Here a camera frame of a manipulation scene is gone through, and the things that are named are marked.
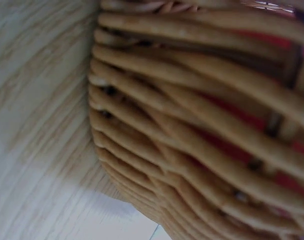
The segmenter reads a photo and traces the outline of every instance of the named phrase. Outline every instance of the wooden table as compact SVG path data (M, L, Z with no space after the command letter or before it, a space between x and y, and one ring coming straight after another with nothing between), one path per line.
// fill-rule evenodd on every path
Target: wooden table
M0 240L149 240L89 132L97 0L0 0Z

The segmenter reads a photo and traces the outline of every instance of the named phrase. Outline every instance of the wooden surface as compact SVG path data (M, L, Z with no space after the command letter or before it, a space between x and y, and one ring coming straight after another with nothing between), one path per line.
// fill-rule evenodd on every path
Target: wooden surface
M0 0L0 240L149 240L89 133L97 0Z

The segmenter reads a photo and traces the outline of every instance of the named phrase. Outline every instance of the wicker basket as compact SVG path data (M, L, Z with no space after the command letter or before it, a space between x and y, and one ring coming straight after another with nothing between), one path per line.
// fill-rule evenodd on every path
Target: wicker basket
M102 165L174 240L304 239L304 0L182 2L102 1Z

